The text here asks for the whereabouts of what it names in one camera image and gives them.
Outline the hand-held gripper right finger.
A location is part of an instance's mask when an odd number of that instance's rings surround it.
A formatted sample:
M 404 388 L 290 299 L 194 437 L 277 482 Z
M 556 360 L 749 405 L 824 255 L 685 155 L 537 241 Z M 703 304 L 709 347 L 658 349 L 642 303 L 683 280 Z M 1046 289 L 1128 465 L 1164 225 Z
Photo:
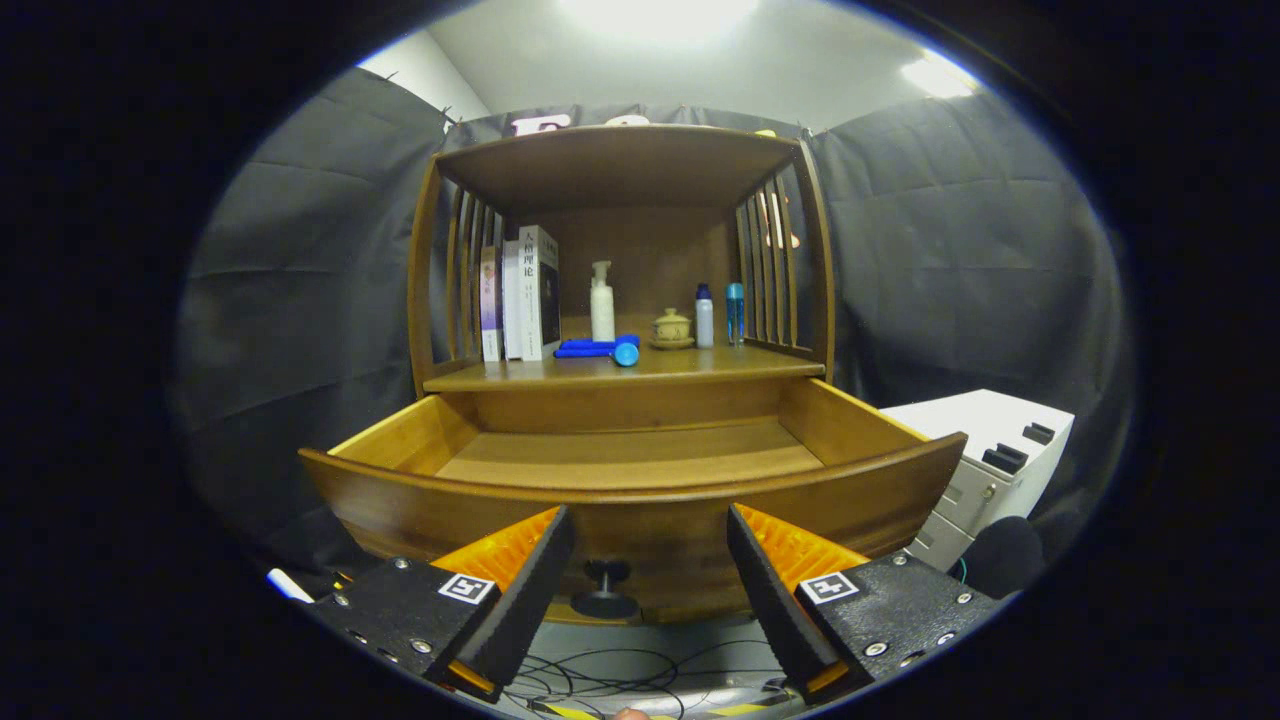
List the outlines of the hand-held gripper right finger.
M 745 503 L 730 505 L 726 542 L 774 659 L 809 705 L 904 673 L 1001 607 L 910 553 L 869 559 Z

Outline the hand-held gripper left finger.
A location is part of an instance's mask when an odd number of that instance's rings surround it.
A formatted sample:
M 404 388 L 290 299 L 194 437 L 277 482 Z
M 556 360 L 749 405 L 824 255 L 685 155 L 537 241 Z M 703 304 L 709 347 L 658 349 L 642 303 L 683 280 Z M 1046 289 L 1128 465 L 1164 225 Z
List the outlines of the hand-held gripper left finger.
M 575 547 L 564 505 L 433 561 L 393 557 L 310 605 L 343 642 L 494 703 L 529 652 Z

